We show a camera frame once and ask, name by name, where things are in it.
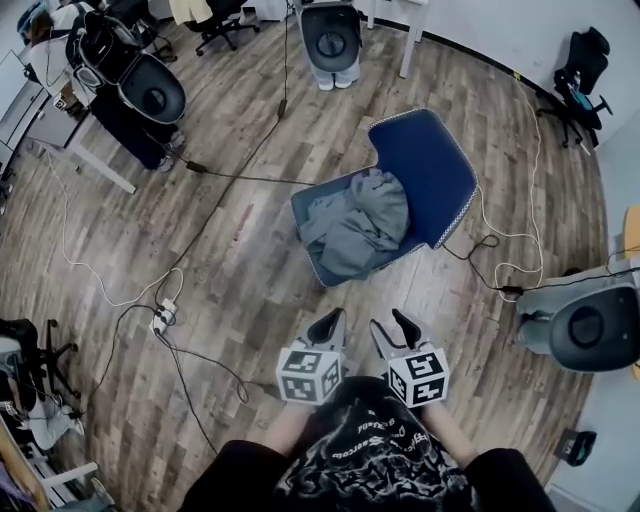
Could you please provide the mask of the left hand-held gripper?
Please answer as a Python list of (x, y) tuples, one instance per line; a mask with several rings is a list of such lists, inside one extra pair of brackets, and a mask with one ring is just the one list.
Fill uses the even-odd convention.
[(281, 349), (276, 383), (285, 402), (320, 406), (343, 381), (346, 311), (334, 308)]

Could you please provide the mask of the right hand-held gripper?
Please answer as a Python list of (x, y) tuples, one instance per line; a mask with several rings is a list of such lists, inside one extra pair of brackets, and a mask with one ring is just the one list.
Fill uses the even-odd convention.
[(408, 408), (419, 408), (447, 396), (447, 360), (443, 348), (426, 342), (426, 327), (413, 314), (394, 308), (392, 315), (400, 326), (406, 346), (417, 350), (397, 357), (395, 345), (384, 327), (375, 319), (369, 321), (369, 332), (381, 358), (387, 362), (387, 383), (393, 393)]

